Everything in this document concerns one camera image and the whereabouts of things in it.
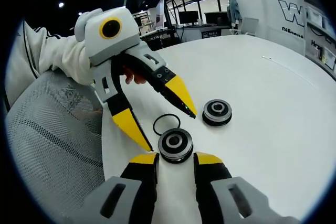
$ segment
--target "wall sign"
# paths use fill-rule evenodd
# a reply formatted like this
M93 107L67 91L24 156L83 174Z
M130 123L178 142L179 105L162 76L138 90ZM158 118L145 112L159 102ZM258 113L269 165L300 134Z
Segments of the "wall sign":
M203 31L202 32L202 39L212 38L212 37L219 37L220 35L221 35L220 29L210 30L210 31Z

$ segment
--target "black rubber o-ring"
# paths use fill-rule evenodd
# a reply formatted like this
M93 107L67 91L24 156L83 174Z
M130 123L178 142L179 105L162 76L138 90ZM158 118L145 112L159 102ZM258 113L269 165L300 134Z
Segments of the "black rubber o-ring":
M176 128L179 128L180 126L181 126L181 120L180 120L180 118L177 116L177 115L174 115L174 114L164 114L164 115L160 115L155 121L154 121L154 123L153 123L153 131L156 133L156 135L158 135L158 136L161 136L162 134L160 134L159 132L157 132L156 130L155 130L155 125L156 125L156 123L157 123L157 121L159 120L159 119L161 119L161 118L163 118L163 117L165 117L165 116L173 116L173 117L175 117L177 120L178 120L178 126L176 127Z

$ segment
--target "white jacket sleeve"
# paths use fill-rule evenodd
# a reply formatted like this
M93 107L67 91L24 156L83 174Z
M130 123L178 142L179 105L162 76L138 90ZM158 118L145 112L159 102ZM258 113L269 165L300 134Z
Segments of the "white jacket sleeve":
M85 41L77 42L75 36L50 36L46 28L34 31L26 22L25 29L34 67L40 74L49 68L60 68L79 84L93 83L90 60L85 55Z

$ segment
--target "desk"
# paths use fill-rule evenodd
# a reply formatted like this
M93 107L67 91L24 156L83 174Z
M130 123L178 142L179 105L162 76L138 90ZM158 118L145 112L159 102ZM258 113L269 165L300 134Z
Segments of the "desk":
M218 156L232 176L241 176L269 198L283 216L303 219L317 204L336 164L336 82L298 53L253 36L221 36L158 51L185 81L198 111L189 118L146 83L123 90L155 151L152 124L164 113L181 119L194 151ZM233 117L220 128L202 122L211 99L230 103ZM143 153L104 106L104 175L120 176ZM166 118L166 127L174 127ZM169 164L160 158L152 223L201 223L195 199L193 159Z
M189 42L197 39L202 39L202 32L209 31L220 31L220 35L231 35L229 29L231 26L213 26L213 25L201 25L201 26L185 26L179 27L176 29L178 36L181 38L183 33L183 38L181 38L181 42Z

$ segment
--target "gray gripper housing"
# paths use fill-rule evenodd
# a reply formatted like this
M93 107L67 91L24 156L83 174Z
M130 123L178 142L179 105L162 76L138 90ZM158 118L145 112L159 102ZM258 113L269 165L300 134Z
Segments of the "gray gripper housing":
M111 177L90 193L68 224L128 224L141 181Z
M282 217L274 212L268 205L267 196L241 177L215 180L211 186L225 224L300 223L294 217Z

